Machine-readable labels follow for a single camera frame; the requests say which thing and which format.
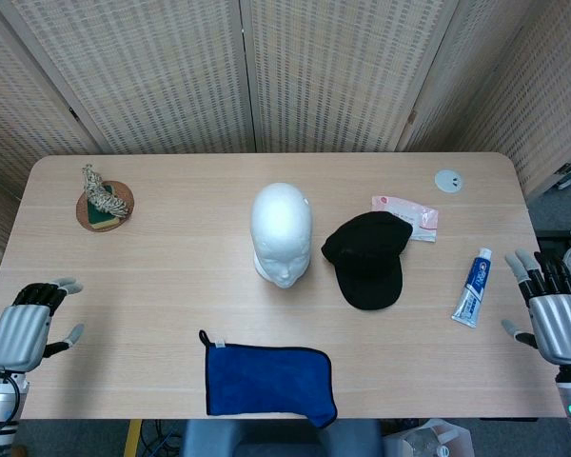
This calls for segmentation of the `clear plastic bag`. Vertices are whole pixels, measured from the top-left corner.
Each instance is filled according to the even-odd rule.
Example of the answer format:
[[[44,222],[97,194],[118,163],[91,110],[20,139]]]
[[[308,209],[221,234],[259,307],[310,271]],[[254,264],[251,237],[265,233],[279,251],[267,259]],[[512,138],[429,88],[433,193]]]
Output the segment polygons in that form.
[[[475,457],[471,433],[442,419],[383,438],[384,457]]]

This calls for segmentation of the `pink wet wipes pack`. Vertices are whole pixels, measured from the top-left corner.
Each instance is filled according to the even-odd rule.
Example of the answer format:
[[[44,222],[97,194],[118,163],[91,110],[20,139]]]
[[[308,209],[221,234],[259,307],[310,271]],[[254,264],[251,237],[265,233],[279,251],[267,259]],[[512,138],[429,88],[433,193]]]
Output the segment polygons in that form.
[[[393,196],[373,196],[373,211],[386,211],[412,226],[411,240],[435,243],[439,212],[421,204]]]

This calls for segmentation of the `blue cloth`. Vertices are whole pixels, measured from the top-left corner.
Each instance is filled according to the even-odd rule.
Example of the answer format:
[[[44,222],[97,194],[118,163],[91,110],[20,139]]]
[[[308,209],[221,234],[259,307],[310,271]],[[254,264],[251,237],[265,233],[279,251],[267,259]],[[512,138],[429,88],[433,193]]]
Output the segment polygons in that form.
[[[206,411],[209,416],[292,413],[314,427],[338,416],[332,364],[303,347],[257,347],[211,341],[204,330]]]

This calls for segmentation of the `white foam mannequin head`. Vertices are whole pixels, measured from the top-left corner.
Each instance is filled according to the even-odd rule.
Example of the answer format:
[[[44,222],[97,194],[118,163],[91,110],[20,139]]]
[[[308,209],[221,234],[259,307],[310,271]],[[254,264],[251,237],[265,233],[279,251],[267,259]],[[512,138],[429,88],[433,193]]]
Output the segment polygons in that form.
[[[273,183],[255,197],[250,234],[256,271],[279,288],[292,287],[310,263],[313,218],[306,196]]]

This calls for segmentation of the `blue white toothpaste tube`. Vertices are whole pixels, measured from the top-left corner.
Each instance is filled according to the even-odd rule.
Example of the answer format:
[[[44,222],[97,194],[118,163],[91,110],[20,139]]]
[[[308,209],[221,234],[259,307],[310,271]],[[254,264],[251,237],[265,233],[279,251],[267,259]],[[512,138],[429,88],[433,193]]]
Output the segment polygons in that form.
[[[482,298],[491,268],[491,256],[492,251],[489,248],[479,250],[468,272],[459,303],[451,315],[452,320],[470,328],[475,328],[478,324]]]

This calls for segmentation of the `wooden coaster with ornament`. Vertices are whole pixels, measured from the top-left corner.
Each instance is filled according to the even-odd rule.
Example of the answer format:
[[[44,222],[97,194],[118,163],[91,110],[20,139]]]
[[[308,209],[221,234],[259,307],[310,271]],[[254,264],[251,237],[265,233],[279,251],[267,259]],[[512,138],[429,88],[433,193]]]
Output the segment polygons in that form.
[[[118,227],[123,225],[133,213],[134,197],[130,188],[127,185],[119,181],[111,181],[111,180],[105,181],[104,185],[111,187],[112,193],[115,196],[121,198],[125,202],[128,208],[128,215],[125,218],[112,218],[110,221],[104,221],[92,224],[89,221],[88,199],[86,194],[82,193],[76,203],[76,208],[75,208],[76,219],[81,227],[91,232],[107,232],[113,229],[117,229]]]

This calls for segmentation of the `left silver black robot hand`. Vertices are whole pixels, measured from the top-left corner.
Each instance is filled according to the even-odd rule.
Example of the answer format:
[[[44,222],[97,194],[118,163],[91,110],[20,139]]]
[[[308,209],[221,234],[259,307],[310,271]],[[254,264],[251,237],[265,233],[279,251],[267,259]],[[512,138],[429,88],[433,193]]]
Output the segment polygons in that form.
[[[43,359],[74,346],[83,334],[82,324],[76,325],[63,340],[51,344],[49,329],[65,298],[82,290],[83,285],[74,278],[23,287],[0,317],[0,371],[31,372]]]

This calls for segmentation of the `woven folding screen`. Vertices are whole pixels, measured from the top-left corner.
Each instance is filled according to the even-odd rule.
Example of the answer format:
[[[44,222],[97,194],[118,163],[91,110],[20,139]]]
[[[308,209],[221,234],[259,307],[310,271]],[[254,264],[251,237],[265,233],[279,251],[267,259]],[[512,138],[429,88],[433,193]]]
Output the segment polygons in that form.
[[[571,165],[571,0],[0,0],[0,249],[52,155],[495,151]]]

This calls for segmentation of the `green yellow sponge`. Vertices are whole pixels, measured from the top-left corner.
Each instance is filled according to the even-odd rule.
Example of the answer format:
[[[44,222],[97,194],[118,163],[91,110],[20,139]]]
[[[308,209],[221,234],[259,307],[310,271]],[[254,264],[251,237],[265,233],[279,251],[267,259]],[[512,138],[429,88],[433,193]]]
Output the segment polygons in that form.
[[[103,190],[110,196],[108,211],[103,206],[97,207],[94,200],[87,194],[88,222],[93,229],[107,229],[116,226],[127,215],[127,206],[117,197],[110,185],[103,185]]]

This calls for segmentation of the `black cap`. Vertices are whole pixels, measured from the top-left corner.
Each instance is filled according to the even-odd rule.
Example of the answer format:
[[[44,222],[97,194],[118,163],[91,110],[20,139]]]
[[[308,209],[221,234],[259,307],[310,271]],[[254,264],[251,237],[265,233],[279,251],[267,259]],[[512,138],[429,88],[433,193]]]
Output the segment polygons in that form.
[[[322,246],[343,297],[373,311],[395,304],[403,289],[401,254],[413,227],[387,211],[370,211],[342,224]]]

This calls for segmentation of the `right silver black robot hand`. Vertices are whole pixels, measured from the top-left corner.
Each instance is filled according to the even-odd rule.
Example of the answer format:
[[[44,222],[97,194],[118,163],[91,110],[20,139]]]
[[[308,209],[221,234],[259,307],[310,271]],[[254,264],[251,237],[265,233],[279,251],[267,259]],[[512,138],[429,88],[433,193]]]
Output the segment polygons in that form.
[[[558,257],[518,249],[505,256],[522,294],[530,332],[503,319],[502,327],[517,342],[536,349],[555,366],[571,366],[571,271]]]

